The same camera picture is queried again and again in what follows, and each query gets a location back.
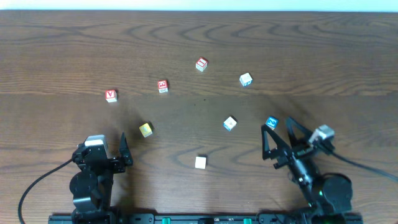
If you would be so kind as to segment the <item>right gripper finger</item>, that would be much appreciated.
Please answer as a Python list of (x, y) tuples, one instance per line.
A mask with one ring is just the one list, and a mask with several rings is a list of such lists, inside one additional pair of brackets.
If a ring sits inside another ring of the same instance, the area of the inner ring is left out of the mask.
[(302, 126), (296, 120), (288, 117), (286, 120), (286, 127), (288, 132), (288, 137), (290, 145), (296, 147), (299, 145), (308, 145), (308, 140), (312, 135), (312, 131)]
[(262, 158), (277, 159), (282, 156), (288, 156), (290, 146), (268, 125), (261, 126), (262, 134)]

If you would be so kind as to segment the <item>blue number 2 block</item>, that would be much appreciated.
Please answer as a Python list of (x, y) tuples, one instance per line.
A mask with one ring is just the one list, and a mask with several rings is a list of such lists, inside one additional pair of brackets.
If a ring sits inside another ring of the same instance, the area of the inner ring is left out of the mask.
[(278, 123), (279, 123), (279, 120), (277, 118), (270, 116), (270, 117), (268, 117), (265, 125), (267, 125), (272, 130), (274, 130), (277, 127)]

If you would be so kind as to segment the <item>red letter A block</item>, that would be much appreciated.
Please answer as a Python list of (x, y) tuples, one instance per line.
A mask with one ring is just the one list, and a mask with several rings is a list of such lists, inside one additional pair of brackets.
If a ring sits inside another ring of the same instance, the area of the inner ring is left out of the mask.
[(116, 90), (106, 90), (105, 99), (108, 103), (114, 103), (118, 101), (118, 94)]

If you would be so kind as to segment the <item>red letter I block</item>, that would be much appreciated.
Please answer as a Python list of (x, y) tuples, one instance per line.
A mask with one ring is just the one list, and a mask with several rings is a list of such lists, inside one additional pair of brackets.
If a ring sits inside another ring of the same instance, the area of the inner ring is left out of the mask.
[(197, 70), (203, 72), (208, 66), (208, 61), (207, 59), (200, 57), (196, 63), (195, 63), (195, 67)]

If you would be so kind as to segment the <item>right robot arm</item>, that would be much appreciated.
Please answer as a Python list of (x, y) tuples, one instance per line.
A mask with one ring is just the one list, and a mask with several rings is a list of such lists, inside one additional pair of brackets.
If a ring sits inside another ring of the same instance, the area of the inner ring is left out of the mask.
[(298, 184), (307, 208), (286, 214), (284, 223), (348, 223), (346, 213), (352, 209), (352, 181), (339, 173), (321, 174), (312, 160), (319, 152), (330, 155), (335, 132), (327, 125), (314, 131), (292, 118), (287, 119), (287, 144), (267, 124), (261, 126), (262, 158), (275, 159), (275, 169), (288, 167)]

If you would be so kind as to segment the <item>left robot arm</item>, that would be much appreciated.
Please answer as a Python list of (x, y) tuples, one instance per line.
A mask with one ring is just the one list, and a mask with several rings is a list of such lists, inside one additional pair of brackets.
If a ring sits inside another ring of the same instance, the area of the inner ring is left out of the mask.
[(124, 134), (121, 135), (119, 156), (107, 156), (104, 135), (89, 136), (77, 146), (72, 162), (80, 169), (70, 181), (75, 210), (73, 223), (127, 223), (120, 209), (111, 206), (114, 174), (124, 173), (133, 159)]

